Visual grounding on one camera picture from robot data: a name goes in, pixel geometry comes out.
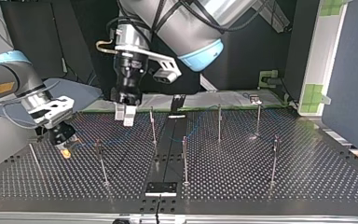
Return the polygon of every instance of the metal post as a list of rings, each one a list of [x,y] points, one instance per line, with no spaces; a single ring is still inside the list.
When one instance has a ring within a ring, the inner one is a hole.
[[[260,129],[260,115],[261,115],[261,105],[258,105],[257,107],[257,126],[255,128],[255,135],[260,135],[259,129]]]
[[[150,122],[152,123],[152,131],[153,131],[153,143],[156,147],[157,139],[156,139],[156,128],[155,128],[155,121],[153,118],[153,106],[150,109]]]
[[[251,101],[251,105],[257,105],[257,125],[255,128],[255,136],[260,135],[260,117],[261,117],[261,105],[263,102],[260,100],[258,95],[250,95],[249,100]]]
[[[185,186],[188,186],[190,183],[188,182],[188,176],[187,176],[187,139],[186,137],[183,137],[183,141],[182,141],[182,145],[183,145],[183,159],[185,161]]]
[[[37,168],[39,169],[40,174],[43,175],[42,167],[40,166],[39,159],[37,158],[36,153],[35,153],[35,151],[34,151],[34,146],[33,146],[31,143],[28,144],[28,146],[29,146],[30,149],[31,149],[32,155],[33,155],[33,157],[34,157],[34,161],[36,162],[36,165],[37,165]]]
[[[276,165],[277,165],[277,159],[279,156],[279,151],[281,149],[281,139],[279,137],[279,135],[275,134],[274,137],[274,163],[272,166],[272,176],[271,176],[271,186],[275,184],[275,171],[276,171]]]
[[[222,106],[219,105],[219,143],[222,141]]]
[[[97,154],[97,157],[100,159],[100,163],[101,163],[101,167],[103,169],[103,177],[104,177],[104,185],[105,186],[109,186],[109,180],[107,179],[107,174],[106,174],[106,169],[104,167],[104,163],[103,163],[103,148],[102,148],[102,143],[101,140],[98,139],[96,144],[95,144],[95,152]]]

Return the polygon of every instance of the perforated metal table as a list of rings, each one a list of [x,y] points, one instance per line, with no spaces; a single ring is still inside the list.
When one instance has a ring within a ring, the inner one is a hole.
[[[358,221],[358,159],[311,121],[290,109],[263,110],[257,137],[255,110],[224,110],[219,144],[216,111],[186,114],[155,113],[157,148],[148,113],[131,129],[112,114],[79,114],[73,124],[83,145],[71,160],[43,142],[34,146],[41,170],[29,148],[2,162],[0,218]],[[271,184],[275,134],[282,148]],[[189,186],[182,184],[185,135]],[[106,149],[109,187],[94,153],[97,139]],[[145,197],[150,182],[177,183],[177,196]]]

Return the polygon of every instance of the small yellow object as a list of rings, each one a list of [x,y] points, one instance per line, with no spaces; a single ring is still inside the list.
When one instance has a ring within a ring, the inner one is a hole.
[[[11,91],[13,89],[14,82],[8,82],[0,84],[0,93]]]
[[[67,148],[61,150],[61,154],[63,155],[64,158],[66,159],[70,159],[71,158],[71,151],[69,151]]]

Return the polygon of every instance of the metal rod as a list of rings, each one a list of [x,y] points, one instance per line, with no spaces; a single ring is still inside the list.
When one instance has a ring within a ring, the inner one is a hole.
[[[104,179],[105,179],[104,184],[106,186],[109,186],[110,183],[109,183],[109,180],[107,180],[107,174],[106,174],[106,170],[105,170],[105,167],[104,167],[104,164],[103,164],[103,158],[102,157],[101,157],[101,166],[103,167],[103,176],[104,176]]]
[[[156,146],[157,139],[156,139],[156,128],[155,128],[155,121],[153,118],[153,106],[150,109],[150,122],[152,123],[152,130],[153,130],[153,143]]]
[[[105,186],[109,186],[109,180],[107,179],[107,174],[106,174],[106,169],[104,167],[104,163],[103,163],[103,148],[102,148],[102,143],[100,139],[97,139],[96,144],[95,144],[95,152],[97,154],[97,157],[99,157],[100,159],[100,163],[101,163],[101,167],[103,169],[103,178],[104,178],[104,185]]]
[[[222,106],[219,105],[219,143],[222,141]]]
[[[183,145],[183,159],[185,161],[185,186],[188,186],[190,183],[188,182],[188,176],[187,176],[187,139],[186,137],[183,137],[182,141]]]
[[[261,115],[261,105],[258,105],[258,107],[257,107],[257,126],[255,128],[255,135],[260,135],[260,133],[259,133],[260,115]]]
[[[272,176],[271,176],[271,186],[275,184],[275,172],[276,172],[276,165],[277,165],[277,160],[278,160],[278,156],[279,156],[279,151],[280,151],[280,147],[281,147],[281,139],[279,137],[279,135],[275,134],[274,136],[274,163],[272,165]]]
[[[277,165],[277,154],[276,152],[274,153],[274,164],[272,166],[272,176],[271,176],[271,185],[275,184],[275,169],[276,169],[276,165]]]
[[[40,174],[43,175],[42,167],[40,166],[39,159],[37,158],[36,153],[35,153],[35,151],[34,151],[34,146],[33,146],[31,143],[28,144],[28,146],[29,146],[30,149],[31,149],[32,155],[33,155],[33,157],[34,157],[34,161],[36,162],[36,165],[37,165],[37,168],[39,169]]]

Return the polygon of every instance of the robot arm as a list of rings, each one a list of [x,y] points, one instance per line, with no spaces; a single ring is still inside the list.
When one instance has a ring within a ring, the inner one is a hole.
[[[224,27],[231,26],[256,1],[194,0],[188,5],[185,0],[117,0],[120,17],[114,68],[116,102],[122,107],[117,108],[117,112],[123,113],[117,115],[117,119],[124,119],[125,126],[132,125],[136,106],[142,103],[139,83],[146,73],[148,60],[161,65],[154,75],[156,81],[170,84],[182,75],[173,58],[149,51],[148,43],[153,33],[178,55],[179,60],[199,72],[222,52],[224,46],[220,37],[230,31]]]
[[[17,100],[9,104],[21,102],[36,125],[48,129],[51,144],[67,154],[77,140],[75,129],[64,122],[72,116],[74,100],[53,99],[32,64],[16,50],[0,54],[0,98],[11,93]]]

